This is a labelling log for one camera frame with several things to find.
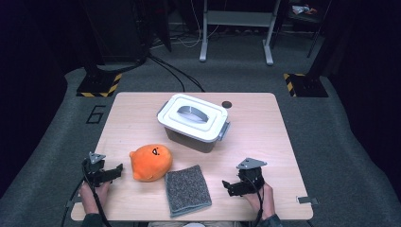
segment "orange plush toy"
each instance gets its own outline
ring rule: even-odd
[[[167,147],[160,144],[145,145],[130,152],[133,178],[140,182],[156,181],[170,170],[173,157]]]

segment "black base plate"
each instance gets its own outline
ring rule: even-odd
[[[110,96],[121,78],[119,72],[98,69],[95,75],[86,74],[77,89],[77,96]]]
[[[312,79],[304,74],[284,74],[289,94],[304,97],[328,97],[319,79]]]

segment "white plastic container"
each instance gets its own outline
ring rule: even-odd
[[[223,107],[183,94],[174,95],[157,114],[170,140],[201,152],[210,152],[223,139],[227,118]]]

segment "plush toy eye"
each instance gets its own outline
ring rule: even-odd
[[[157,149],[156,149],[156,148],[152,151],[152,153],[153,153],[154,155],[159,155],[159,154],[157,153]]]

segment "white shelf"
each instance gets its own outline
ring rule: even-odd
[[[208,25],[270,26],[271,13],[244,11],[207,11]]]

